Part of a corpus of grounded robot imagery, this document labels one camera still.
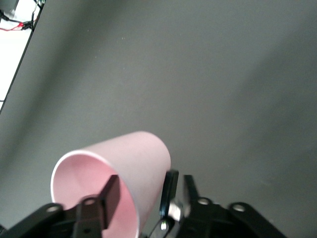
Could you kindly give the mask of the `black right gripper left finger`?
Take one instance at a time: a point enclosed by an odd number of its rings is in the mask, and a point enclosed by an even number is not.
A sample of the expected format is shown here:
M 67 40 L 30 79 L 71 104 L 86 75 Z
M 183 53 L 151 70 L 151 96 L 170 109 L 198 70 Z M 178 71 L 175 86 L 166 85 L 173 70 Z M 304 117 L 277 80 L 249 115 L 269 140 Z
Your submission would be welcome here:
M 118 175 L 111 175 L 98 195 L 83 197 L 76 206 L 73 238 L 103 238 L 120 201 Z

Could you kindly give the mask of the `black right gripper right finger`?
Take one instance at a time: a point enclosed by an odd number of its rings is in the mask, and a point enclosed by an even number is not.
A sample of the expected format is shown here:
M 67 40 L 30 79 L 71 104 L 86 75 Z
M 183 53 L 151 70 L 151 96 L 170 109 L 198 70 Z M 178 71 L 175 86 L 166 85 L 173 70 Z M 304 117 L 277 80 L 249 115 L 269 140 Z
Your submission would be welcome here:
M 215 206 L 210 199 L 199 195 L 192 175 L 184 176 L 183 198 L 185 211 L 178 238 L 222 238 L 214 221 Z

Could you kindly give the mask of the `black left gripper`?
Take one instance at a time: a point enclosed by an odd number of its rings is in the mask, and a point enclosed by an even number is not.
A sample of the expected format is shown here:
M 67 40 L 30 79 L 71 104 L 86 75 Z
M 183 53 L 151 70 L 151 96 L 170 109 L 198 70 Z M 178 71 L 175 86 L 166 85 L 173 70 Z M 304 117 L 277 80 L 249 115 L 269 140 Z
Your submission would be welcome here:
M 159 206 L 159 215 L 162 219 L 154 226 L 148 238 L 176 238 L 179 230 L 178 221 L 181 221 L 187 212 L 184 194 L 183 198 L 177 197 L 178 179 L 178 170 L 166 172 Z

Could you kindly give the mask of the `pink plastic cup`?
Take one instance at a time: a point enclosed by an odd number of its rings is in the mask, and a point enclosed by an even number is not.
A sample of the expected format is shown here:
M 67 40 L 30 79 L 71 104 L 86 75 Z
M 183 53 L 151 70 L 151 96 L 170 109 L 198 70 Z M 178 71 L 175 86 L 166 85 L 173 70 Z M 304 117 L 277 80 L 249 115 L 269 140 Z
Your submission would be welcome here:
M 122 135 L 63 155 L 51 176 L 52 201 L 72 208 L 118 175 L 120 201 L 103 238 L 138 238 L 170 166 L 169 151 L 154 134 Z

